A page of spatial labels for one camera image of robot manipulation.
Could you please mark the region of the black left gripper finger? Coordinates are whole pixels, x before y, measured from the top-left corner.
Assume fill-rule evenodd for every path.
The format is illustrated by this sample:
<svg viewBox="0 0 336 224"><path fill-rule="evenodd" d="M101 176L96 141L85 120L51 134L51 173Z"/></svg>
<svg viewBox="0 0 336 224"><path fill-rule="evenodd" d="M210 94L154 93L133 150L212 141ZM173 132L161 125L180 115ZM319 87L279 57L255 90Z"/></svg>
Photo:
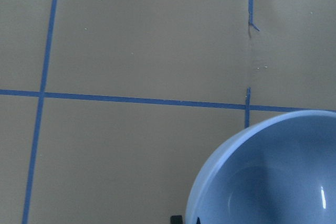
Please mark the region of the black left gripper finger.
<svg viewBox="0 0 336 224"><path fill-rule="evenodd" d="M170 216L170 224L183 224L183 216L182 215Z"/></svg>

